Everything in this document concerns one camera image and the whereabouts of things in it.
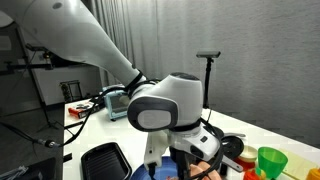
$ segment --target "cable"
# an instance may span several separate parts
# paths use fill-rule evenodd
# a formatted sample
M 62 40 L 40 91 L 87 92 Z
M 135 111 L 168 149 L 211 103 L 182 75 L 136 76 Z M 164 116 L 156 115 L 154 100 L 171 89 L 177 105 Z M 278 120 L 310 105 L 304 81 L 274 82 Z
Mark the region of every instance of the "cable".
M 70 144 L 71 142 L 73 142 L 73 141 L 79 136 L 79 134 L 81 133 L 83 127 L 86 125 L 86 123 L 87 123 L 87 121 L 88 121 L 88 118 L 90 117 L 90 115 L 91 115 L 94 107 L 96 106 L 96 104 L 98 104 L 98 103 L 102 100 L 102 98 L 103 98 L 106 94 L 108 94 L 109 92 L 112 92 L 112 91 L 115 91 L 115 90 L 124 90 L 124 89 L 125 89 L 125 88 L 123 88 L 123 87 L 112 87 L 112 88 L 110 88 L 110 89 L 107 89 L 107 90 L 103 91 L 103 93 L 98 96 L 98 100 L 95 101 L 94 104 L 93 104 L 93 106 L 90 108 L 90 111 L 88 112 L 88 115 L 86 116 L 86 119 L 83 121 L 83 124 L 81 125 L 80 129 L 78 130 L 78 132 L 77 132 L 75 135 L 73 135 L 71 138 L 69 138 L 69 139 L 68 139 L 65 143 L 63 143 L 63 144 L 57 144 L 57 143 L 51 141 L 51 142 L 49 143 L 49 144 L 51 144 L 51 145 L 49 145 L 49 146 L 50 146 L 50 147 L 63 147 L 63 146 L 65 146 L 65 145 Z

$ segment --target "black cable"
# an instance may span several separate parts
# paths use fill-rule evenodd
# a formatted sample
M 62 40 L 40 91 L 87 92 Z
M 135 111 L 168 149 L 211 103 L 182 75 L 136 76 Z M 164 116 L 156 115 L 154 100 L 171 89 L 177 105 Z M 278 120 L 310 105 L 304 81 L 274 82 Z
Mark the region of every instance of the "black cable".
M 78 132 L 77 132 L 75 135 L 73 135 L 71 138 L 69 138 L 66 142 L 64 142 L 63 144 L 57 144 L 57 147 L 63 147 L 63 146 L 65 146 L 65 145 L 67 145 L 67 144 L 70 144 L 71 142 L 73 142 L 73 141 L 79 136 L 79 134 L 81 133 L 83 127 L 86 125 L 86 123 L 87 123 L 87 121 L 88 121 L 88 118 L 90 117 L 91 113 L 93 112 L 94 107 L 95 107 L 98 103 L 100 103 L 100 101 L 102 100 L 102 98 L 103 98 L 106 94 L 108 94 L 109 92 L 112 92 L 112 91 L 124 90 L 124 89 L 125 89 L 125 88 L 123 88 L 123 87 L 112 87 L 112 88 L 110 88 L 110 89 L 107 89 L 107 90 L 103 91 L 103 93 L 98 96 L 98 100 L 95 101 L 94 104 L 93 104 L 93 106 L 90 108 L 90 110 L 89 110 L 89 112 L 88 112 L 88 114 L 87 114 L 87 116 L 86 116 L 86 119 L 83 121 L 83 124 L 81 125 L 80 129 L 78 130 Z

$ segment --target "white table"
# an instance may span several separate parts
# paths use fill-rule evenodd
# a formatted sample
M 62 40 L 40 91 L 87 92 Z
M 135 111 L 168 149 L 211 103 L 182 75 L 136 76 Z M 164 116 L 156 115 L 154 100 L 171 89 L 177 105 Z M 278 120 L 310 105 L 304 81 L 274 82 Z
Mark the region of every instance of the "white table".
M 79 122 L 79 120 L 70 116 L 68 113 L 68 107 L 78 103 L 79 102 L 75 102 L 65 105 L 65 126 Z M 209 112 L 209 110 L 204 110 L 202 117 L 207 119 Z M 143 163 L 147 133 L 140 132 L 133 128 L 127 118 L 112 122 L 109 120 L 107 113 L 108 111 L 103 109 L 92 114 L 80 136 L 74 142 L 64 147 L 64 155 L 72 153 L 73 158 L 63 164 L 63 179 L 82 179 L 81 156 L 88 150 L 107 142 L 118 143 L 133 172 Z M 261 146 L 269 146 L 276 149 L 283 148 L 320 165 L 320 150 L 309 145 L 215 111 L 211 113 L 210 123 L 221 128 L 225 133 L 236 132 L 246 134 L 246 138 L 243 138 L 245 145 L 250 145 L 257 149 Z M 75 133 L 79 127 L 80 126 L 76 126 L 69 130 Z M 70 137 L 69 132 L 65 130 L 64 141 Z M 165 156 L 169 156 L 169 150 L 167 150 Z M 226 179 L 236 180 L 242 178 L 243 173 L 237 173 L 229 168 Z M 291 178 L 281 174 L 277 179 L 286 180 Z

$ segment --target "gray curtain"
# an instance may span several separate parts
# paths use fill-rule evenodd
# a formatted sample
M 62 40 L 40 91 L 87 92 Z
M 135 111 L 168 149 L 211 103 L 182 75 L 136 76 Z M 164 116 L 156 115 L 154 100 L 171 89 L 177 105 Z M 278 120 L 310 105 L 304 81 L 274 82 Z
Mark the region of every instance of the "gray curtain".
M 90 0 L 89 9 L 122 54 L 134 64 L 125 3 L 123 0 Z M 100 69 L 100 75 L 103 86 L 120 83 L 103 69 Z
M 129 59 L 148 77 L 183 71 L 204 81 L 197 51 L 221 51 L 211 108 L 320 147 L 320 1 L 99 2 L 122 5 Z

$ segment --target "green cup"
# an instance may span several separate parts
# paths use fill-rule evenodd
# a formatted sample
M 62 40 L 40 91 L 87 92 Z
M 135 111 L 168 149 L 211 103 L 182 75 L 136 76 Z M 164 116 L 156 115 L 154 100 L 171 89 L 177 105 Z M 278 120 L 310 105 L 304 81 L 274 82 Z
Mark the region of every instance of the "green cup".
M 270 147 L 258 149 L 259 167 L 266 172 L 267 178 L 277 178 L 287 165 L 287 162 L 287 156 L 276 149 Z

